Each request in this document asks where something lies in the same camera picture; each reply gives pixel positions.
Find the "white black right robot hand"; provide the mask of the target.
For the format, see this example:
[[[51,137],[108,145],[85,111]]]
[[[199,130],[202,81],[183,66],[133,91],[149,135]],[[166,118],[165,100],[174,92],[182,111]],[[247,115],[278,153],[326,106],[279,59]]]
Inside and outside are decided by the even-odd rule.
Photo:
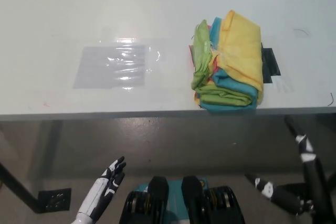
[[[335,174],[326,179],[322,164],[307,134],[290,116],[285,124],[295,138],[303,167],[303,183],[275,185],[255,174],[245,174],[251,184],[271,203],[294,216],[308,213],[312,223],[335,223],[331,192]]]

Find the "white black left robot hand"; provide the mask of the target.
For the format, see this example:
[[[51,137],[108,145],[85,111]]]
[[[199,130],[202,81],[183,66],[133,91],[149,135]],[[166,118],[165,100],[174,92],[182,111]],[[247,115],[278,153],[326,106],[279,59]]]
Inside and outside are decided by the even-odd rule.
[[[125,166],[126,162],[121,156],[96,179],[82,202],[73,224],[96,223],[100,219],[124,179]]]

